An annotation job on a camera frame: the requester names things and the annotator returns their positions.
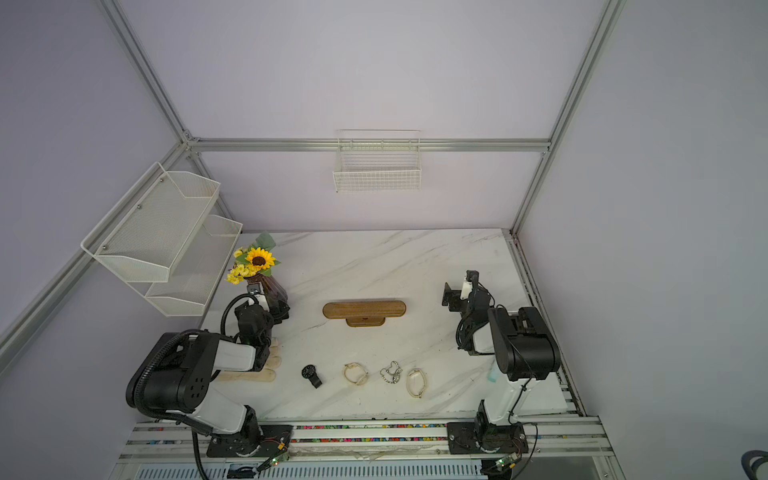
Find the wooden watch stand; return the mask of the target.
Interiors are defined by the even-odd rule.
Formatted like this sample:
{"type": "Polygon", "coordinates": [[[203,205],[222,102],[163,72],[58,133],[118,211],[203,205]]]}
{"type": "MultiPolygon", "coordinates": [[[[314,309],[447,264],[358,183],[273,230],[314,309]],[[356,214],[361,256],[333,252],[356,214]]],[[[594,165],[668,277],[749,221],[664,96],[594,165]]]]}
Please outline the wooden watch stand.
{"type": "Polygon", "coordinates": [[[365,300],[331,302],[322,308],[322,313],[329,320],[344,320],[349,327],[379,327],[388,318],[405,315],[407,306],[400,300],[365,300]]]}

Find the purple glass vase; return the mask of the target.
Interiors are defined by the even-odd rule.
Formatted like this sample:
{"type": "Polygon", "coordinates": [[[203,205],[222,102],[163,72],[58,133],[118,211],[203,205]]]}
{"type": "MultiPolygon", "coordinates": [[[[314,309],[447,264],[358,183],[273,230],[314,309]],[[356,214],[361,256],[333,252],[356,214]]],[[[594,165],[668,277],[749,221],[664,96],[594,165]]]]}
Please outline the purple glass vase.
{"type": "Polygon", "coordinates": [[[247,277],[246,282],[247,282],[247,286],[249,284],[260,282],[263,286],[264,294],[273,293],[273,294],[284,295],[287,298],[287,302],[288,302],[287,291],[280,285],[280,283],[275,279],[274,276],[265,276],[259,273],[254,276],[247,277]]]}

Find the yellow sunflower bouquet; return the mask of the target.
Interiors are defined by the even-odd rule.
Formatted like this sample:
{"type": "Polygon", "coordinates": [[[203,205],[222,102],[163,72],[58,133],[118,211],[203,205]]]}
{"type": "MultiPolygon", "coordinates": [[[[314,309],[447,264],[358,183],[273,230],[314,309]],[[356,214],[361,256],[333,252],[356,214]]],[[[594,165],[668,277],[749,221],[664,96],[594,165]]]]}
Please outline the yellow sunflower bouquet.
{"type": "Polygon", "coordinates": [[[233,264],[226,273],[226,281],[238,285],[255,280],[259,275],[271,276],[272,269],[280,264],[272,253],[275,248],[276,242],[268,232],[262,232],[252,243],[237,248],[232,254],[233,264]]]}

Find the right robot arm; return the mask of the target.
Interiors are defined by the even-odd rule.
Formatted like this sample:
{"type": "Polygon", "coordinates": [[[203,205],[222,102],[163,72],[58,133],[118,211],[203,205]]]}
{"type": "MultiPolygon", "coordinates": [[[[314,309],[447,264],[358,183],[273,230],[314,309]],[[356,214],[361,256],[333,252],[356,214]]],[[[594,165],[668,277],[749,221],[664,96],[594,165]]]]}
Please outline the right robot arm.
{"type": "Polygon", "coordinates": [[[480,282],[476,270],[466,272],[459,289],[445,284],[441,304],[460,315],[457,348],[494,359],[501,386],[483,401],[488,420],[512,423],[533,389],[562,365],[560,348],[540,311],[510,311],[480,282]]]}

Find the lower white mesh shelf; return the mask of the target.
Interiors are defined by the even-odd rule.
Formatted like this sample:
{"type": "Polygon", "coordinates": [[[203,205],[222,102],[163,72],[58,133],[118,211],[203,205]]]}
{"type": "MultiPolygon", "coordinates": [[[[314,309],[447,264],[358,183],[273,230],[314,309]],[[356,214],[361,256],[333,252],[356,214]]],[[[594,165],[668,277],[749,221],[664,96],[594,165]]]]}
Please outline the lower white mesh shelf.
{"type": "Polygon", "coordinates": [[[183,246],[166,282],[130,282],[129,288],[166,317],[202,317],[241,230],[242,224],[234,220],[205,216],[183,246]]]}

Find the black chair part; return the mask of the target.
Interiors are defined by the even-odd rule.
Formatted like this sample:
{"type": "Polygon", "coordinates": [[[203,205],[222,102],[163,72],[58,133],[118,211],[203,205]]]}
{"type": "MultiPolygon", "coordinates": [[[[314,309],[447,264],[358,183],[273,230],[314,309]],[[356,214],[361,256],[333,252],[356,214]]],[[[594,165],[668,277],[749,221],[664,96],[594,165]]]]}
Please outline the black chair part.
{"type": "Polygon", "coordinates": [[[758,480],[759,469],[768,462],[765,450],[749,450],[740,458],[741,468],[749,480],[758,480]]]}

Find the black wrist watch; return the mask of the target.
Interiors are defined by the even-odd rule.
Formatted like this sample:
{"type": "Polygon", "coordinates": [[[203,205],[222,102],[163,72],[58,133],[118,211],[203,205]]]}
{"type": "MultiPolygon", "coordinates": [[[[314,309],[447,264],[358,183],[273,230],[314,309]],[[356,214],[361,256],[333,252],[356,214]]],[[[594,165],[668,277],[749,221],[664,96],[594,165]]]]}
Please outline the black wrist watch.
{"type": "Polygon", "coordinates": [[[318,389],[322,385],[322,380],[317,374],[315,365],[309,364],[303,367],[301,370],[301,376],[308,380],[315,389],[318,389]]]}

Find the upper white mesh shelf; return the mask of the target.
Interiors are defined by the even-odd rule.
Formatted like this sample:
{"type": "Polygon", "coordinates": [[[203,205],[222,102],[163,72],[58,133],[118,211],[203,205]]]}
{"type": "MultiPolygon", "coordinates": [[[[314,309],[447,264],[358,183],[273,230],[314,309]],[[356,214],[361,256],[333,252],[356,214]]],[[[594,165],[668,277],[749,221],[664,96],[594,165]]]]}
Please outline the upper white mesh shelf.
{"type": "Polygon", "coordinates": [[[150,167],[81,241],[126,283],[166,283],[219,198],[220,183],[150,167]]]}

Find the white mesh shelf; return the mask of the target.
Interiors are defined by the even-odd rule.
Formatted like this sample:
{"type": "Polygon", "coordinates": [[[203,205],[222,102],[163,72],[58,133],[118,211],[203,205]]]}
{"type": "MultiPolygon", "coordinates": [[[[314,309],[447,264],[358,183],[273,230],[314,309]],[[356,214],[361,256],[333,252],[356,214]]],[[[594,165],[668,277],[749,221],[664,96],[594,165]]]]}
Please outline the white mesh shelf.
{"type": "Polygon", "coordinates": [[[219,198],[220,183],[150,167],[81,241],[126,283],[166,283],[219,198]]]}
{"type": "Polygon", "coordinates": [[[205,216],[183,246],[166,282],[130,282],[129,288],[166,317],[202,317],[241,230],[242,224],[234,220],[205,216]]]}

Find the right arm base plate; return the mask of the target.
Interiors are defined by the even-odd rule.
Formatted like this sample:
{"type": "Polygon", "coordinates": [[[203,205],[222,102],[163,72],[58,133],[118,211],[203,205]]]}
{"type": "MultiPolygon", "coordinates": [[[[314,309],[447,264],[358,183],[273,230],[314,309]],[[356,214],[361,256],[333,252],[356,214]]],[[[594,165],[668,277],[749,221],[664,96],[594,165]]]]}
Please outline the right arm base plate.
{"type": "Polygon", "coordinates": [[[521,423],[477,427],[472,422],[449,422],[446,429],[449,452],[454,455],[529,452],[527,436],[521,423]]]}

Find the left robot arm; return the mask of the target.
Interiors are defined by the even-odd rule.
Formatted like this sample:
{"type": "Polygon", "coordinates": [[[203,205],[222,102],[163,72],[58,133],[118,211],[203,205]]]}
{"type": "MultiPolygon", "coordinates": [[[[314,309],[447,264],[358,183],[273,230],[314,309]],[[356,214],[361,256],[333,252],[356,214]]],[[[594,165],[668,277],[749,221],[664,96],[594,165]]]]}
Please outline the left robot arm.
{"type": "Polygon", "coordinates": [[[129,381],[126,403],[146,417],[187,425],[194,434],[258,447],[265,435],[254,409],[212,383],[227,374],[265,372],[272,330],[289,311],[280,297],[245,293],[227,304],[217,332],[163,334],[129,381]]]}

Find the cream strap wrist watch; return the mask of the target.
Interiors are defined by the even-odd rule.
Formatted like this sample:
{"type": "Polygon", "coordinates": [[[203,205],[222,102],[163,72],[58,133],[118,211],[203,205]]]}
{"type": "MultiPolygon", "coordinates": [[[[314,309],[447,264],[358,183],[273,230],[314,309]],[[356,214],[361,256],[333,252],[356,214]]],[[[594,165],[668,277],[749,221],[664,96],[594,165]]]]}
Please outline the cream strap wrist watch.
{"type": "Polygon", "coordinates": [[[421,399],[428,388],[426,373],[420,368],[411,369],[406,375],[405,387],[410,397],[421,399]]]}

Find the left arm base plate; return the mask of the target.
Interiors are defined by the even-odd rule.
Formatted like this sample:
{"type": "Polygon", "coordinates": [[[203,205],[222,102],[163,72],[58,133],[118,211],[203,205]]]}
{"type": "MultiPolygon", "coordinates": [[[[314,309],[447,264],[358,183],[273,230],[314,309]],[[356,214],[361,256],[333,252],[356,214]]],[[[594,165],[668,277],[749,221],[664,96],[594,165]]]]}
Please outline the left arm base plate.
{"type": "Polygon", "coordinates": [[[272,458],[290,445],[294,427],[288,424],[260,425],[255,435],[237,433],[214,435],[206,456],[209,458],[272,458]]]}

